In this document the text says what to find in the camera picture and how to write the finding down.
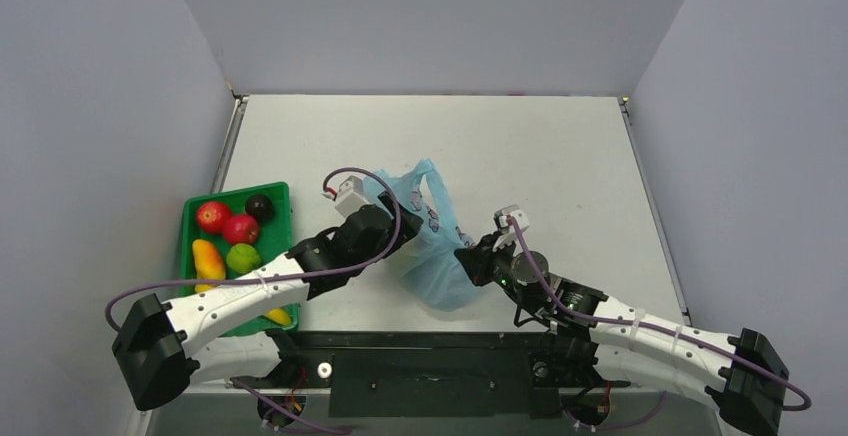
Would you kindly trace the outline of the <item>light blue plastic bag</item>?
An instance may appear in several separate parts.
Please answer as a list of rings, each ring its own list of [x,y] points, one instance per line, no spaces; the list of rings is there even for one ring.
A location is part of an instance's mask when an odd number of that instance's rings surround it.
[[[391,187],[402,208],[422,220],[418,234],[384,260],[390,276],[433,310],[451,312],[469,305],[477,289],[454,252],[474,240],[460,228],[435,164],[422,159],[401,176],[384,170],[376,175]]]

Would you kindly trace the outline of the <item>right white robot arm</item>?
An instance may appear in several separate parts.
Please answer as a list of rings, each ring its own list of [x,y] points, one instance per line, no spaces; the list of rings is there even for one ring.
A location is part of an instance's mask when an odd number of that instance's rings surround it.
[[[552,274],[544,256],[499,245],[501,234],[454,251],[476,286],[494,283],[529,321],[577,345],[566,374],[644,385],[699,402],[749,435],[779,431],[789,371],[769,339],[676,324],[600,290]]]

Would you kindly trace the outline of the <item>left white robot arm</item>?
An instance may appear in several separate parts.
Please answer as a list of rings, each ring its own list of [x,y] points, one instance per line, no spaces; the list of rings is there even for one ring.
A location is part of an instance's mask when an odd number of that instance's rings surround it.
[[[162,301],[149,289],[130,307],[112,353],[140,411],[159,408],[191,384],[231,377],[291,383],[298,358],[267,333],[227,332],[264,313],[336,290],[415,238],[421,216],[382,193],[341,225],[307,238],[257,270],[204,292]]]

